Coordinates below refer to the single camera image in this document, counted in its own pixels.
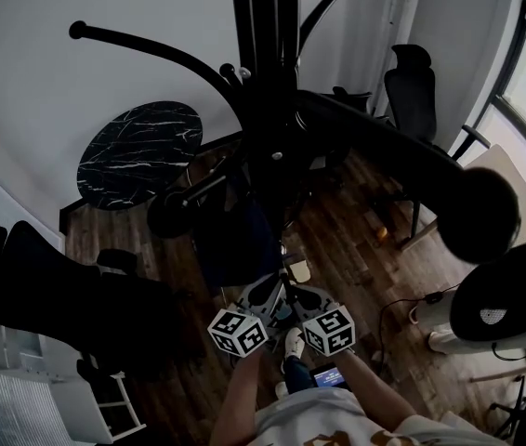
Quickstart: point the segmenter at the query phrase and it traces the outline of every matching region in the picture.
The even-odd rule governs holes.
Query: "wooden desk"
[[[480,157],[469,163],[466,168],[472,167],[486,167],[492,169],[494,172],[502,175],[508,183],[510,183],[513,190],[517,193],[519,200],[519,214],[521,216],[521,226],[519,234],[514,245],[526,243],[526,183],[519,171],[511,162],[511,159],[499,145],[493,145],[490,149],[484,152]],[[401,250],[405,251],[416,245],[420,240],[426,238],[430,233],[437,229],[438,219],[426,225],[420,230],[411,240],[401,246]]]

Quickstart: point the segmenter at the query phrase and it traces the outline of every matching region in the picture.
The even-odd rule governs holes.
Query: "window frame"
[[[479,127],[488,108],[492,105],[505,117],[526,140],[526,120],[509,104],[504,98],[505,90],[511,81],[513,72],[517,67],[521,51],[526,40],[526,0],[521,3],[519,18],[515,27],[515,33],[511,40],[511,45],[506,53],[503,67],[494,82],[493,90],[486,99],[480,115],[474,127]]]

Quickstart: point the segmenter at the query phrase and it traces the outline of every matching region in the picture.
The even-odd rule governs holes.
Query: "office chair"
[[[418,45],[395,45],[392,47],[397,55],[397,68],[385,74],[385,89],[393,118],[398,130],[403,134],[420,140],[434,149],[441,150],[432,144],[437,135],[437,114],[435,109],[435,75],[427,51]],[[467,137],[453,155],[457,161],[472,143],[478,141],[486,149],[490,149],[490,142],[476,129],[463,125]],[[412,201],[414,211],[410,236],[413,238],[418,224],[420,201],[413,193],[396,192],[387,197],[375,200],[375,204],[384,201]]]
[[[131,275],[101,273],[61,254],[25,221],[8,236],[0,227],[0,324],[65,342],[109,373],[151,376],[179,347],[183,322],[170,288],[137,277],[133,258],[106,250],[99,261]]]

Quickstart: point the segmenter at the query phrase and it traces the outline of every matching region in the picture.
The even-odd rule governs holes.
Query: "marble pattern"
[[[146,202],[186,170],[202,136],[201,119],[186,104],[138,106],[106,125],[87,146],[77,188],[84,200],[103,210]]]

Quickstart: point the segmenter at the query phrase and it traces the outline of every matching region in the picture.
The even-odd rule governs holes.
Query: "white t-shirt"
[[[294,393],[256,414],[252,446],[506,446],[476,428],[459,429],[411,416],[393,432],[369,420],[342,388]]]

